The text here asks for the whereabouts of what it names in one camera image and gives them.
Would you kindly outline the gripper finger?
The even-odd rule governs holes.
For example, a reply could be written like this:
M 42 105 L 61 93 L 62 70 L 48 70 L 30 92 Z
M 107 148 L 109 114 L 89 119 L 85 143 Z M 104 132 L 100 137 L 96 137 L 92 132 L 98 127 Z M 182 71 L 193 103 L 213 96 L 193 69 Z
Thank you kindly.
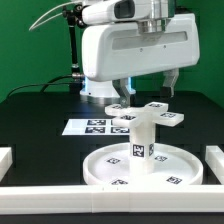
M 165 71 L 164 75 L 164 82 L 160 89 L 161 96 L 163 98 L 172 98 L 174 96 L 174 87 L 179 77 L 179 70 L 172 69 Z
M 131 105 L 131 92 L 128 86 L 128 79 L 117 79 L 112 81 L 113 87 L 120 96 L 119 103 L 123 108 Z

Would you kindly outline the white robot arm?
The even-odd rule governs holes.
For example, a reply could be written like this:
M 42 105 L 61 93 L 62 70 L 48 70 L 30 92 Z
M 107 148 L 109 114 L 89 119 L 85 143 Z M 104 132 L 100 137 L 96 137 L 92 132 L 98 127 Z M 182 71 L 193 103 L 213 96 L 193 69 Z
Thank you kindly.
M 161 94 L 171 97 L 183 67 L 200 57 L 195 15 L 175 0 L 84 0 L 81 19 L 81 95 L 101 104 L 131 104 L 133 77 L 162 72 Z

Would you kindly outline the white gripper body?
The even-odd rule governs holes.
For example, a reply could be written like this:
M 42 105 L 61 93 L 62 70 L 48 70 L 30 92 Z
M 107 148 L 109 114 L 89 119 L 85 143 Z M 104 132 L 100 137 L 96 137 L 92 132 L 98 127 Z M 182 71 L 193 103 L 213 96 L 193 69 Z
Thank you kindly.
M 199 57 L 192 14 L 175 15 L 161 32 L 141 33 L 130 22 L 91 26 L 82 36 L 83 72 L 96 82 L 187 67 Z

